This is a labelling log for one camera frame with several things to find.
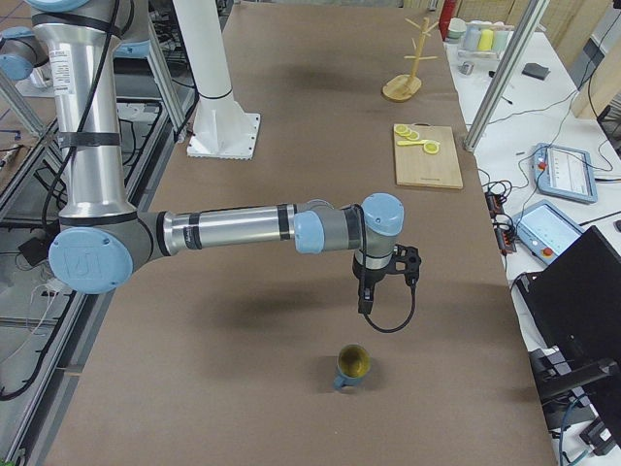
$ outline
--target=wooden mug stand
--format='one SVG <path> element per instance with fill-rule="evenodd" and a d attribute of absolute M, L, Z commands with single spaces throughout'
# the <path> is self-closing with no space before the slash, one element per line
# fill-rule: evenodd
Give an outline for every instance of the wooden mug stand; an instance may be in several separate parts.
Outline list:
<path fill-rule="evenodd" d="M 433 60 L 434 58 L 437 58 L 436 56 L 422 56 L 422 54 L 423 48 L 425 47 L 426 38 L 431 37 L 430 31 L 434 29 L 438 25 L 438 23 L 436 22 L 432 26 L 430 26 L 428 17 L 425 17 L 425 19 L 423 20 L 422 27 L 416 24 L 411 19 L 406 18 L 406 21 L 420 31 L 420 34 L 418 36 L 418 45 L 412 38 L 411 43 L 414 46 L 415 55 L 405 56 L 405 59 L 413 60 L 409 75 L 399 75 L 386 83 L 386 85 L 381 89 L 381 93 L 383 94 L 383 96 L 391 102 L 408 101 L 423 84 L 423 82 L 416 77 L 416 73 L 418 72 L 418 64 L 420 63 L 420 61 Z"/>

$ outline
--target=yellow bottle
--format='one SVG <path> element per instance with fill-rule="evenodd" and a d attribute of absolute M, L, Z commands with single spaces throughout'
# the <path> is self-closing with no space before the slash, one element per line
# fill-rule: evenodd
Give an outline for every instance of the yellow bottle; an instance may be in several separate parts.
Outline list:
<path fill-rule="evenodd" d="M 481 38 L 478 41 L 478 49 L 480 51 L 490 51 L 494 43 L 494 31 L 491 29 L 483 29 Z"/>

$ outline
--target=white mounting plate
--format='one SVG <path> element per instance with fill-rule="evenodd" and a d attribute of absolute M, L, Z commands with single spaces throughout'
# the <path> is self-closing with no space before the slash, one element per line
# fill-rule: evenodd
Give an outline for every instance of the white mounting plate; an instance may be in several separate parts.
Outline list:
<path fill-rule="evenodd" d="M 212 158 L 234 158 L 240 160 L 250 160 L 254 155 L 254 147 L 259 134 L 259 126 L 261 124 L 261 116 L 259 114 L 245 114 L 252 122 L 253 131 L 241 135 L 240 139 L 230 144 L 226 148 L 222 148 L 218 152 L 209 150 L 205 144 L 201 142 L 199 134 L 192 136 L 190 144 L 187 146 L 187 154 L 190 157 L 212 157 Z"/>

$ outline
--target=blue mug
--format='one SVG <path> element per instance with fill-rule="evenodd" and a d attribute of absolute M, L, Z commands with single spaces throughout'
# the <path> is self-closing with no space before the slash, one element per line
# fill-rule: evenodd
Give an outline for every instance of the blue mug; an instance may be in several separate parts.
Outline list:
<path fill-rule="evenodd" d="M 347 345 L 337 359 L 337 376 L 333 387 L 341 390 L 344 386 L 356 386 L 371 369 L 371 357 L 360 345 Z"/>

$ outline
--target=mug handle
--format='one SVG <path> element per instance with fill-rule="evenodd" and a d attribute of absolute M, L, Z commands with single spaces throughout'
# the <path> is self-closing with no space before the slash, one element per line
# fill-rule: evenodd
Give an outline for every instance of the mug handle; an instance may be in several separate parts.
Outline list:
<path fill-rule="evenodd" d="M 334 382 L 332 383 L 332 386 L 334 387 L 335 390 L 340 390 L 341 388 L 343 388 L 345 385 L 345 377 L 338 375 L 334 378 Z"/>

